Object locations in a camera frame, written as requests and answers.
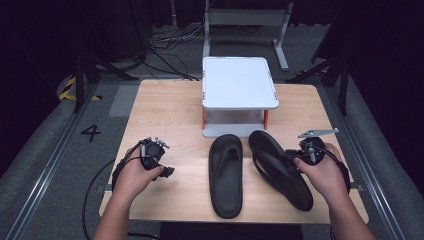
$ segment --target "yellow tape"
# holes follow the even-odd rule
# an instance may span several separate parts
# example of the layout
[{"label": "yellow tape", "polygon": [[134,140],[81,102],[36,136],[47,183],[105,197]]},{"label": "yellow tape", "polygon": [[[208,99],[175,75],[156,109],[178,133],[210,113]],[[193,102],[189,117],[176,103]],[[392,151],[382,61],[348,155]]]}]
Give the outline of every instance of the yellow tape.
[{"label": "yellow tape", "polygon": [[[72,78],[70,78],[68,80],[68,82],[66,83],[65,88],[63,89],[62,93],[59,96],[59,99],[60,100],[63,100],[63,99],[72,100],[72,101],[77,100],[77,97],[76,96],[69,95],[69,90],[71,90],[72,85],[75,83],[75,81],[76,81],[76,77],[75,76],[72,77]],[[103,99],[102,96],[93,96],[91,98],[91,100],[93,100],[93,101],[101,101],[102,99]]]}]

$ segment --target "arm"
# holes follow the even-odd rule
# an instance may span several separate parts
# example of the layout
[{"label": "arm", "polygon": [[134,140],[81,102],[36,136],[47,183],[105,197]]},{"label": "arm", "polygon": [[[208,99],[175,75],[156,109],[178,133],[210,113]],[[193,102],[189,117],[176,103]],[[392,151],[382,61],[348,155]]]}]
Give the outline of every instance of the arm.
[{"label": "arm", "polygon": [[[333,145],[326,143],[325,148],[341,159],[340,153]],[[327,202],[336,239],[375,239],[353,205],[334,160],[325,156],[316,166],[310,166],[300,159],[295,159],[294,163]]]},{"label": "arm", "polygon": [[[128,159],[134,157],[140,157],[139,148]],[[93,239],[126,239],[131,203],[162,171],[162,166],[146,171],[138,158],[129,161],[119,174]]]}]

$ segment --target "hand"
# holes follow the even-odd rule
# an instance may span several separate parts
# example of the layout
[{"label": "hand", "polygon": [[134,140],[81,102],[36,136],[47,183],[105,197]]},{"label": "hand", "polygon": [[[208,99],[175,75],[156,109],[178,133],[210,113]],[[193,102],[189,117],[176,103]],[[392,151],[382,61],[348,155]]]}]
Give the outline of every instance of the hand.
[{"label": "hand", "polygon": [[[340,153],[334,145],[325,143],[325,149],[333,153],[337,159],[341,159]],[[336,162],[328,155],[325,155],[316,166],[310,166],[298,158],[294,160],[294,163],[300,171],[305,173],[315,189],[326,200],[329,200],[329,198],[334,197],[336,194],[347,194],[343,175]]]},{"label": "hand", "polygon": [[132,158],[136,159],[125,164],[113,190],[114,195],[130,202],[143,192],[149,183],[164,170],[163,166],[156,167],[149,171],[145,170],[140,162],[140,147],[136,148],[128,157],[128,159]]}]

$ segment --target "person's right hand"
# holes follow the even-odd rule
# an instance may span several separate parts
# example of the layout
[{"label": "person's right hand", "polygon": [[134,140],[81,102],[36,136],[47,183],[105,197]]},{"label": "person's right hand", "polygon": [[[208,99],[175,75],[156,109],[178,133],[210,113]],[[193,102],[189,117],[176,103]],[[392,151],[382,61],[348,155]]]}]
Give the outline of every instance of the person's right hand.
[{"label": "person's right hand", "polygon": [[[341,159],[340,153],[334,145],[325,143],[325,149],[333,153],[337,159]],[[326,200],[329,200],[328,198],[333,197],[335,194],[347,194],[343,175],[336,162],[328,155],[325,155],[316,166],[308,165],[299,158],[294,159],[294,163]]]}]

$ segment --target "handheld controller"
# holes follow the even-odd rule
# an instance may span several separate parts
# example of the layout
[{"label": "handheld controller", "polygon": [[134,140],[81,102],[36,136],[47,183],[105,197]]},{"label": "handheld controller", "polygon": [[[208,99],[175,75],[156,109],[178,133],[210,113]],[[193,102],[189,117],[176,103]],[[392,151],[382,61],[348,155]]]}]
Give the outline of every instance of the handheld controller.
[{"label": "handheld controller", "polygon": [[305,138],[299,143],[301,150],[286,150],[286,153],[289,155],[289,158],[298,157],[309,165],[319,164],[324,158],[324,156],[327,154],[331,159],[336,162],[343,175],[346,190],[350,192],[351,185],[349,179],[349,170],[346,168],[343,162],[341,162],[339,159],[337,159],[336,156],[334,156],[334,154],[325,150],[325,144],[322,139],[319,138],[319,136],[322,135],[338,132],[339,130],[337,128],[334,128],[333,130],[309,130],[307,132],[299,134],[299,138]]},{"label": "handheld controller", "polygon": [[[141,165],[143,165],[144,169],[147,171],[156,168],[158,166],[162,166],[159,164],[159,160],[162,158],[162,156],[165,154],[165,148],[169,149],[169,146],[166,145],[165,142],[163,142],[158,137],[155,138],[156,142],[152,141],[152,139],[146,138],[144,140],[140,140],[132,149],[130,149],[125,157],[119,162],[119,164],[116,166],[115,170],[112,173],[112,191],[115,188],[116,180],[118,179],[119,173],[122,171],[122,169],[125,167],[125,164],[129,161],[132,161],[134,159],[129,159],[129,156],[140,146],[140,157],[137,157],[137,159],[140,159]],[[165,167],[165,170],[159,175],[159,177],[166,177],[172,175],[175,168],[171,167]]]}]

